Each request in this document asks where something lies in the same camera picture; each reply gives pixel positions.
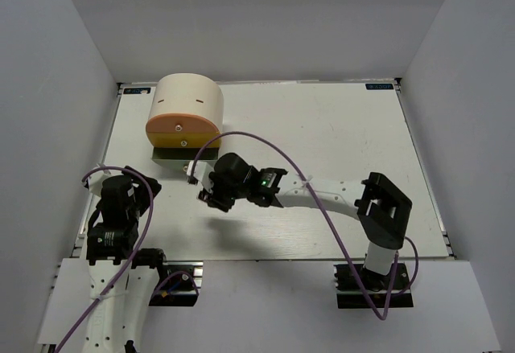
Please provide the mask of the beige orange drawer container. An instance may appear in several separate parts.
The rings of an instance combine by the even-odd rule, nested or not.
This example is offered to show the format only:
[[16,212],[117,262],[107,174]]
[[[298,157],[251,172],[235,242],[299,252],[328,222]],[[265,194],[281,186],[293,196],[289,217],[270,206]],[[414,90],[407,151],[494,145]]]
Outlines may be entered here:
[[200,160],[214,164],[221,140],[208,142],[223,127],[224,96],[213,80],[194,73],[164,76],[156,85],[146,136],[151,160],[173,170],[187,170],[199,149]]

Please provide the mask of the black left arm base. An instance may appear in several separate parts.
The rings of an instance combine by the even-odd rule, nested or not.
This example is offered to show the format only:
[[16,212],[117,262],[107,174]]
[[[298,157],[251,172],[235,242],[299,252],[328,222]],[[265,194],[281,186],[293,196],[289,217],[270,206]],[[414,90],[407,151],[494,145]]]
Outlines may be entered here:
[[150,307],[193,307],[203,278],[202,261],[168,261],[159,248],[139,250],[131,269],[143,266],[157,273],[158,281],[150,295]]

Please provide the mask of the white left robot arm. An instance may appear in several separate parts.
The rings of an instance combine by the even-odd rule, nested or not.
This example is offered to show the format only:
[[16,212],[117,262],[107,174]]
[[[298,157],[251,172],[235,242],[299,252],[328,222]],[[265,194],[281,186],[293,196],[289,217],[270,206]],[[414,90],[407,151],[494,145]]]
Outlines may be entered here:
[[86,185],[99,201],[87,226],[91,305],[82,350],[138,352],[151,294],[170,278],[163,251],[142,248],[148,229],[138,226],[161,186],[129,166],[101,168]]

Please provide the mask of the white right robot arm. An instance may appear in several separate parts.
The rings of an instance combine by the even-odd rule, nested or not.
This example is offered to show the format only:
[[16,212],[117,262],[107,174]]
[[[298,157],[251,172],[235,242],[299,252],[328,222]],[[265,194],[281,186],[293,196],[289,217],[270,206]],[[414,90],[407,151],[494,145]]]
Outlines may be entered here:
[[385,175],[372,172],[357,182],[302,180],[280,168],[259,170],[228,153],[214,165],[196,163],[193,176],[202,186],[198,198],[223,212],[245,199],[259,207],[324,208],[359,221],[369,241],[360,279],[371,291],[385,289],[391,280],[413,204]]

